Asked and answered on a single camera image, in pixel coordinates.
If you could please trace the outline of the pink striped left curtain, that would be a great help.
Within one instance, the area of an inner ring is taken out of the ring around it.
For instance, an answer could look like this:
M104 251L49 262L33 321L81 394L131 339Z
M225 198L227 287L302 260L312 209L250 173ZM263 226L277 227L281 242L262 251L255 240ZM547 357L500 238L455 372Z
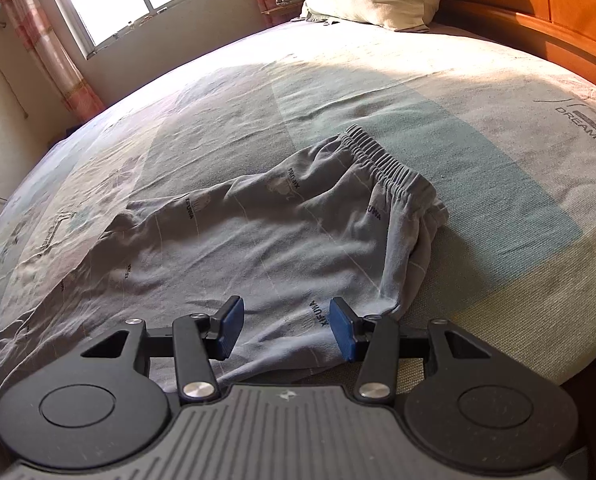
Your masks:
M55 34L39 0L0 0L16 35L41 73L51 81L69 112L79 122L100 114L104 104L82 76Z

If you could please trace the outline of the grey pyjama trousers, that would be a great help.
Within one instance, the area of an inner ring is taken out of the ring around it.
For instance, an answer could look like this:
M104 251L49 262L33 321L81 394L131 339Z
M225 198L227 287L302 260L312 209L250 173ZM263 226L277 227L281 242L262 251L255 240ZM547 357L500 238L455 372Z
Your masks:
M342 362L330 299L401 318L447 218L433 185L357 127L263 174L130 203L74 270L0 330L0 399L129 318L164 326L233 295L245 319L214 369L221 385L330 370Z

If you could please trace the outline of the wooden nightstand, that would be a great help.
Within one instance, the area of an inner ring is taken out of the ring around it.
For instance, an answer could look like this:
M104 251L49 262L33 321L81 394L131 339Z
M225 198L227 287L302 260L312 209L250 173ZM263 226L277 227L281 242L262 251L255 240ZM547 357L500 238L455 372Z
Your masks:
M272 25L284 23L297 18L302 10L302 3L286 4L285 6L275 6L273 9L264 10L262 15Z

